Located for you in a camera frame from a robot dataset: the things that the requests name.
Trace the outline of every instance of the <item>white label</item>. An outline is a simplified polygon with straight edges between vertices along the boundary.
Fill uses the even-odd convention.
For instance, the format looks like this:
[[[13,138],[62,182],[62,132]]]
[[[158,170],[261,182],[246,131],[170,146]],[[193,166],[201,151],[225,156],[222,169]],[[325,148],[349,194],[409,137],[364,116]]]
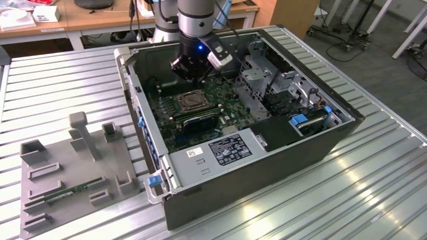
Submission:
[[[47,32],[59,32],[65,31],[65,28],[51,28],[51,29],[42,29],[41,32],[47,33]]]
[[[194,157],[194,156],[198,156],[201,154],[203,154],[202,147],[198,147],[198,148],[191,149],[191,150],[187,151],[187,155],[189,155],[190,158]]]

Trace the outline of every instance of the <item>blue tab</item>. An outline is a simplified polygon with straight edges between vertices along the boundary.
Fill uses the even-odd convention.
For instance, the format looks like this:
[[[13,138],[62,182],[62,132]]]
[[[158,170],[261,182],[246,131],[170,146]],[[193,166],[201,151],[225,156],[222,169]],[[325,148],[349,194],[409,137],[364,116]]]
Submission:
[[[328,112],[328,114],[330,114],[333,112],[333,108],[330,106],[326,106],[325,111]]]
[[[300,115],[297,115],[297,116],[294,116],[293,118],[292,118],[292,122],[293,122],[293,124],[297,126],[297,125],[300,125],[300,124],[302,124],[302,123],[305,123],[305,122],[308,122],[309,121],[309,119],[308,119],[308,117],[305,116],[305,114],[300,114]]]
[[[139,121],[138,121],[138,126],[142,128],[145,125],[146,125],[146,124],[145,124],[145,119],[143,119],[143,117],[141,116],[141,117],[139,117]]]
[[[161,176],[151,176],[149,178],[149,186],[153,188],[158,185],[161,185],[163,182],[162,177]]]

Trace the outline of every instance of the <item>floor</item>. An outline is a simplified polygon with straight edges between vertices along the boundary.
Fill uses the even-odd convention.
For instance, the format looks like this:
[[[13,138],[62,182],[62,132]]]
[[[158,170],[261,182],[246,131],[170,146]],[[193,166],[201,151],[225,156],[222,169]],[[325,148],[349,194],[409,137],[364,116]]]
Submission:
[[[336,0],[322,0],[322,8],[330,11]],[[334,26],[341,19],[348,3],[352,0],[344,0],[340,6],[336,19],[330,26]],[[354,27],[360,15],[366,4],[360,3],[360,6],[349,21]],[[362,29],[368,30],[380,10],[373,8]],[[376,32],[372,34],[370,40],[373,44],[368,50],[350,62],[340,62],[332,59],[326,50],[341,40],[324,35],[317,32],[313,37],[308,36],[305,41],[322,54],[326,59],[362,85],[365,89],[405,118],[405,120],[417,129],[427,135],[427,82],[424,81],[409,69],[408,60],[409,54],[405,53],[400,59],[393,59],[393,54],[409,37],[405,33],[409,23],[398,20],[390,15],[386,15]],[[342,33],[341,36],[346,38],[349,33]],[[422,43],[427,35],[422,33],[416,43]],[[330,54],[334,58],[341,60],[350,59],[358,54],[362,48],[356,48],[352,52],[345,52],[345,49],[336,47]],[[427,66],[427,57],[421,62]],[[412,68],[420,75],[424,76],[426,72],[412,59]]]

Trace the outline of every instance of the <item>barcode label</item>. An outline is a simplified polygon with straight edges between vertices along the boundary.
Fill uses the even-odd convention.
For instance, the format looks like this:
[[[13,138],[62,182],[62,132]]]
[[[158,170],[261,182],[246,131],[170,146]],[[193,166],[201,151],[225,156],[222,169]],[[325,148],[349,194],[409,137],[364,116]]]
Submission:
[[[42,33],[65,31],[65,28],[42,29]]]

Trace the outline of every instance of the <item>aluminum extrusion table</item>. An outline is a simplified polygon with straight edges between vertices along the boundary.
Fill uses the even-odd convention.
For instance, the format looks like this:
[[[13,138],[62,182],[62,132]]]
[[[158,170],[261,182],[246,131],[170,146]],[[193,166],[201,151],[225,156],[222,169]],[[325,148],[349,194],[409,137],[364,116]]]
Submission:
[[[426,137],[286,29],[266,31],[368,116],[353,136],[322,162],[174,231],[142,192],[34,239],[427,238]],[[0,239],[17,239],[19,143],[67,138],[70,113],[87,112],[90,131],[115,121],[139,181],[149,170],[114,48],[15,58],[3,69],[0,101]]]

